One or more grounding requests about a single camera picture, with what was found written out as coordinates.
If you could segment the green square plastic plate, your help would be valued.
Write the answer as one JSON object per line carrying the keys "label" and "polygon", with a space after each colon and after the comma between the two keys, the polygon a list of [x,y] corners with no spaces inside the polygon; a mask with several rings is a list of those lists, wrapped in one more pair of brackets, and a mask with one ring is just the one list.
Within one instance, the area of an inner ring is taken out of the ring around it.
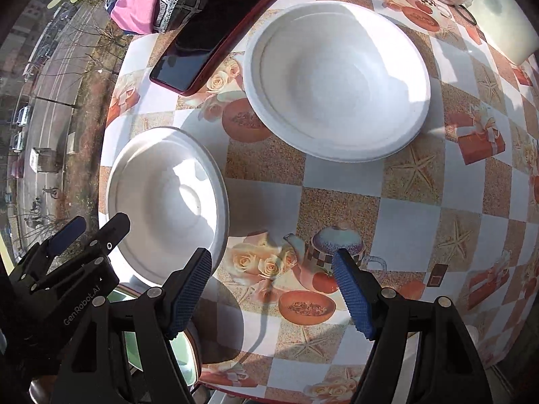
{"label": "green square plastic plate", "polygon": [[[123,331],[127,361],[132,369],[144,370],[140,355],[138,335],[134,331]],[[195,325],[189,322],[183,331],[172,339],[162,338],[163,354],[171,369],[175,369],[188,390],[193,390],[201,375],[201,350]]]}

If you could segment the dark red smartphone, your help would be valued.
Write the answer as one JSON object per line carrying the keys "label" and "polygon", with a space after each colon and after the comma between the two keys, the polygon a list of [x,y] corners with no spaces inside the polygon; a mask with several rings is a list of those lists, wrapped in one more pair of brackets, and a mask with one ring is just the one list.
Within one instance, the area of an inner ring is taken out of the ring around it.
{"label": "dark red smartphone", "polygon": [[271,1],[208,0],[160,56],[150,81],[183,96],[195,94]]}

